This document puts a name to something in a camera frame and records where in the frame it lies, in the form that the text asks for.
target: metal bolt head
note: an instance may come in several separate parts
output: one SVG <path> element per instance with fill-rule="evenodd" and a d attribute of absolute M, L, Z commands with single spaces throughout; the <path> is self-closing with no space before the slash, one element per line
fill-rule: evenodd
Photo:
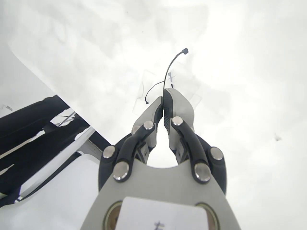
<path fill-rule="evenodd" d="M 129 165 L 127 162 L 118 162 L 113 169 L 113 178 L 117 181 L 128 175 Z"/>
<path fill-rule="evenodd" d="M 107 146 L 103 152 L 102 152 L 102 156 L 105 158 L 105 159 L 109 159 L 113 156 L 115 152 L 115 146 Z"/>
<path fill-rule="evenodd" d="M 220 161 L 221 159 L 223 159 L 223 153 L 220 149 L 213 147 L 210 149 L 210 152 L 215 160 Z"/>
<path fill-rule="evenodd" d="M 207 164 L 199 162 L 194 166 L 196 177 L 202 182 L 208 182 L 211 178 L 211 171 Z"/>
<path fill-rule="evenodd" d="M 175 117 L 173 117 L 172 122 L 173 122 L 173 124 L 174 124 L 175 126 L 181 126 L 182 123 L 183 123 L 183 120 L 182 120 L 181 117 L 175 116 Z"/>
<path fill-rule="evenodd" d="M 135 134 L 136 131 L 137 131 L 139 128 L 140 128 L 140 126 L 134 126 L 134 127 L 132 128 L 132 134 Z"/>
<path fill-rule="evenodd" d="M 148 120 L 148 121 L 146 121 L 145 123 L 144 123 L 144 128 L 146 129 L 146 130 L 151 130 L 152 128 L 153 128 L 153 122 L 152 121 L 150 121 L 150 120 Z"/>

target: black fabric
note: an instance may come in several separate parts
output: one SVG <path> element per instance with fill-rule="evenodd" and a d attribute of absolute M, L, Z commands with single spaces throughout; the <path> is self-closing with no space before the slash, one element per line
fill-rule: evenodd
<path fill-rule="evenodd" d="M 17 200 L 17 198 L 19 197 L 20 188 L 21 187 L 17 188 L 16 190 L 13 190 L 9 195 L 0 199 L 0 208 L 2 206 L 13 204 Z"/>
<path fill-rule="evenodd" d="M 0 155 L 34 137 L 69 106 L 57 95 L 0 118 Z"/>
<path fill-rule="evenodd" d="M 88 128 L 84 120 L 74 119 L 66 126 L 45 133 L 20 149 L 0 159 L 0 170 L 11 168 L 0 175 L 0 192 L 8 194 L 27 181 L 59 152 L 71 144 L 76 135 Z"/>
<path fill-rule="evenodd" d="M 58 96 L 53 96 L 0 118 L 0 154 L 35 136 L 51 119 L 68 108 Z M 49 131 L 0 159 L 0 171 L 11 166 L 0 175 L 0 192 L 8 196 L 14 194 L 88 127 L 83 119 L 75 118 L 66 126 Z"/>

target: white backdrop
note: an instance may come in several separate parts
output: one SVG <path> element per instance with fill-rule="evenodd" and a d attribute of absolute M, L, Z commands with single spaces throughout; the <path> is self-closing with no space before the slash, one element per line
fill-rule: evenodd
<path fill-rule="evenodd" d="M 2 37 L 111 143 L 131 131 L 142 91 L 187 47 L 172 66 L 174 86 L 193 102 L 195 132 L 225 154 L 241 227 L 287 229 L 303 227 L 307 204 L 306 3 L 3 0 Z M 149 164 L 173 166 L 162 130 Z"/>

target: black wire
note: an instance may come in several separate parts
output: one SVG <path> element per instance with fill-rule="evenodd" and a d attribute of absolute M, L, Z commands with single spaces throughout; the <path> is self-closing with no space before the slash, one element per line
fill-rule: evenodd
<path fill-rule="evenodd" d="M 158 82 L 158 83 L 156 83 L 155 85 L 153 85 L 152 88 L 151 88 L 149 91 L 151 91 L 156 85 L 158 85 L 158 84 L 160 84 L 160 83 L 162 83 L 162 82 L 164 82 L 164 81 Z M 146 96 L 145 96 L 145 102 L 146 102 L 146 104 L 149 104 L 149 103 L 147 102 L 147 100 L 146 100 L 146 97 L 147 97 L 149 91 L 147 92 L 147 94 L 146 94 Z"/>
<path fill-rule="evenodd" d="M 173 60 L 172 60 L 172 62 L 170 63 L 169 67 L 167 68 L 167 71 L 166 71 L 166 74 L 165 74 L 165 78 L 164 78 L 164 83 L 163 83 L 163 89 L 165 88 L 165 81 L 166 81 L 166 77 L 167 77 L 167 72 L 169 71 L 170 66 L 171 66 L 172 63 L 175 61 L 175 59 L 176 59 L 179 55 L 181 55 L 182 53 L 183 53 L 183 51 L 181 51 L 179 54 L 177 54 L 177 55 L 175 56 L 175 58 L 173 58 Z"/>
<path fill-rule="evenodd" d="M 175 56 L 175 58 L 173 58 L 173 60 L 172 60 L 172 62 L 170 63 L 169 67 L 167 68 L 167 71 L 166 71 L 166 74 L 165 74 L 164 81 L 161 81 L 161 82 L 156 83 L 155 85 L 152 86 L 152 88 L 151 88 L 150 90 L 148 90 L 148 92 L 147 92 L 147 94 L 146 94 L 146 96 L 145 96 L 145 103 L 146 103 L 146 104 L 149 104 L 149 102 L 146 100 L 146 97 L 147 97 L 149 91 L 151 91 L 151 90 L 153 89 L 153 87 L 155 87 L 157 84 L 162 83 L 162 82 L 164 82 L 164 84 L 163 84 L 163 89 L 164 89 L 164 88 L 165 88 L 165 81 L 166 81 L 166 77 L 167 77 L 167 72 L 169 71 L 170 66 L 172 65 L 172 63 L 175 61 L 175 59 L 176 59 L 179 55 L 181 55 L 182 53 L 184 53 L 184 54 L 186 55 L 188 52 L 189 52 L 188 49 L 185 48 L 185 49 L 183 49 L 179 54 L 177 54 L 177 55 Z"/>
<path fill-rule="evenodd" d="M 58 116 L 61 116 L 61 115 L 58 115 Z M 74 116 L 64 116 L 64 117 L 72 117 L 72 118 L 75 118 Z"/>

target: white label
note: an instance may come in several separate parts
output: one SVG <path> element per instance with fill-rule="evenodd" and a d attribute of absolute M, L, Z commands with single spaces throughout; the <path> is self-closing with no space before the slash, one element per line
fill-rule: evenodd
<path fill-rule="evenodd" d="M 186 206 L 126 197 L 116 230 L 209 230 L 206 211 Z"/>

